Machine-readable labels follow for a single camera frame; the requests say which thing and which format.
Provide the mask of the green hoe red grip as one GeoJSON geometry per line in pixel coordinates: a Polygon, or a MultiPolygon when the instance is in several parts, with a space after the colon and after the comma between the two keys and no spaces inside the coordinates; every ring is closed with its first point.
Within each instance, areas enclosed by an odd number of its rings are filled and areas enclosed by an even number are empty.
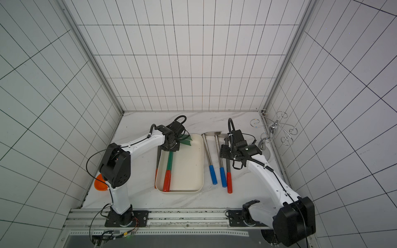
{"type": "Polygon", "coordinates": [[[189,139],[181,140],[180,143],[183,145],[191,146],[191,140],[189,139]]]}
{"type": "MultiPolygon", "coordinates": [[[[182,135],[182,140],[186,140],[186,139],[192,140],[191,137],[190,137],[190,134],[182,135]]],[[[165,177],[164,177],[163,192],[169,192],[170,191],[173,157],[174,157],[174,152],[170,151],[169,152],[169,157],[168,157],[168,160],[167,160],[167,167],[166,167],[165,177]]]]}

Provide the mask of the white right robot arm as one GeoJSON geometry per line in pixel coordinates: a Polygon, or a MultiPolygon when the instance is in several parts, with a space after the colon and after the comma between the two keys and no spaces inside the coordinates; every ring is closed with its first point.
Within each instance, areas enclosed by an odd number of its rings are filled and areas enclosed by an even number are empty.
{"type": "Polygon", "coordinates": [[[239,218],[232,220],[247,226],[264,224],[286,247],[315,234],[313,201],[292,190],[270,167],[262,151],[255,144],[247,143],[240,130],[230,131],[228,138],[230,143],[221,146],[221,158],[241,162],[243,167],[256,174],[272,200],[269,206],[259,200],[251,200],[243,205],[239,218]]]}

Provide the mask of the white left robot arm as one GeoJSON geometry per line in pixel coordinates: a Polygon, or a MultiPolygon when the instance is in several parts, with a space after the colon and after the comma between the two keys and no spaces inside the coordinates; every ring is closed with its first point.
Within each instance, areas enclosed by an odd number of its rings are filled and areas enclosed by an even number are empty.
{"type": "Polygon", "coordinates": [[[191,140],[183,126],[186,120],[185,115],[180,115],[167,126],[153,124],[148,135],[121,145],[111,143],[105,150],[99,171],[110,190],[110,214],[115,217],[116,226],[127,227],[134,219],[127,189],[131,162],[155,147],[170,153],[179,151],[182,141],[191,140]]]}

